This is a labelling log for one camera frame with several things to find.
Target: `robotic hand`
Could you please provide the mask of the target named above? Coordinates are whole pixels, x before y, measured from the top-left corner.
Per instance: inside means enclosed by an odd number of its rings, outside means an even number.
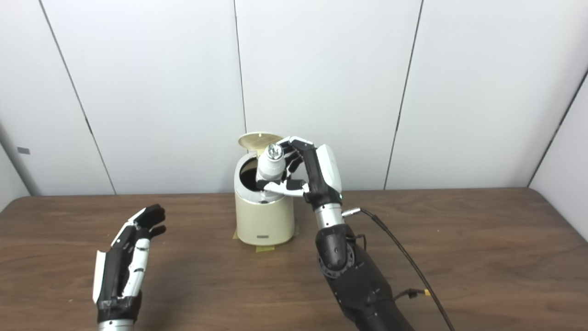
[[[308,183],[291,179],[302,162]],[[312,206],[319,226],[319,268],[343,314],[360,331],[414,331],[396,307],[386,278],[343,220],[360,209],[342,212],[341,179],[329,146],[316,148],[298,137],[271,144],[259,157],[256,182],[266,191],[304,197]]]
[[[98,307],[98,330],[132,331],[141,308],[151,239],[165,232],[158,204],[143,208],[123,224],[107,253],[98,251],[92,298]]]

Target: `white wall panel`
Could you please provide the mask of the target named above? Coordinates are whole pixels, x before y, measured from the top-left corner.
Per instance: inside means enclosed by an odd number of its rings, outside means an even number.
[[[587,67],[587,1],[425,1],[386,188],[526,186]]]
[[[45,0],[117,193],[231,191],[245,152],[232,0]]]
[[[16,169],[8,159],[8,155],[0,146],[0,211],[12,200],[28,195],[29,191],[22,183],[21,177],[16,173]]]
[[[345,190],[383,188],[420,1],[235,3],[248,131],[329,144]]]
[[[588,82],[578,92],[531,188],[588,240]]]
[[[113,193],[35,0],[0,2],[0,138],[33,194]]]

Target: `yellow tape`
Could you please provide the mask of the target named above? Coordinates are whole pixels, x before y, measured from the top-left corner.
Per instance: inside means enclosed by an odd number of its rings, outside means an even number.
[[[275,250],[276,246],[257,246],[255,247],[255,253],[259,253],[260,251],[270,251]]]

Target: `trash can lid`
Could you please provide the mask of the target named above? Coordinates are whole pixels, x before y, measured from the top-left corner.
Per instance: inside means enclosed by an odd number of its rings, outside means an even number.
[[[268,145],[277,143],[282,139],[279,135],[269,132],[251,132],[239,138],[239,145],[250,151],[256,151],[257,155],[260,156]]]

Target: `brown tabletop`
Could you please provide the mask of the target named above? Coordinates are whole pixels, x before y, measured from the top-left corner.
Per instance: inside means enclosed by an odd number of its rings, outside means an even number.
[[[526,188],[354,191],[404,244],[457,330],[588,330],[588,245]],[[95,330],[97,249],[142,207],[166,208],[151,245],[136,330],[355,330],[316,265],[310,207],[300,235],[255,252],[234,240],[232,194],[28,197],[0,214],[0,329]],[[348,223],[394,291],[422,287],[365,216]],[[398,306],[418,331],[446,330],[430,297]]]

